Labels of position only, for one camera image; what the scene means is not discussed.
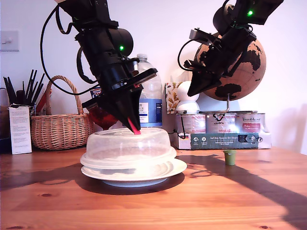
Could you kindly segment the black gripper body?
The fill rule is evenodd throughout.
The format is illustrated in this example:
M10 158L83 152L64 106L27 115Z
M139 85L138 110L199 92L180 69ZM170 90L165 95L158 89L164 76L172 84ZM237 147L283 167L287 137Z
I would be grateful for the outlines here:
M122 63L116 63L103 69L100 76L97 77L101 88L100 95L118 98L123 94L129 94L131 89L142 86L144 82L156 76L157 69L155 68L139 72L138 63L138 59L125 59ZM90 109L98 106L98 96L82 103L82 107Z
M193 60L186 60L184 67L197 72L208 73L209 80L220 80L229 66L240 56L239 51L223 49L221 44L202 42Z

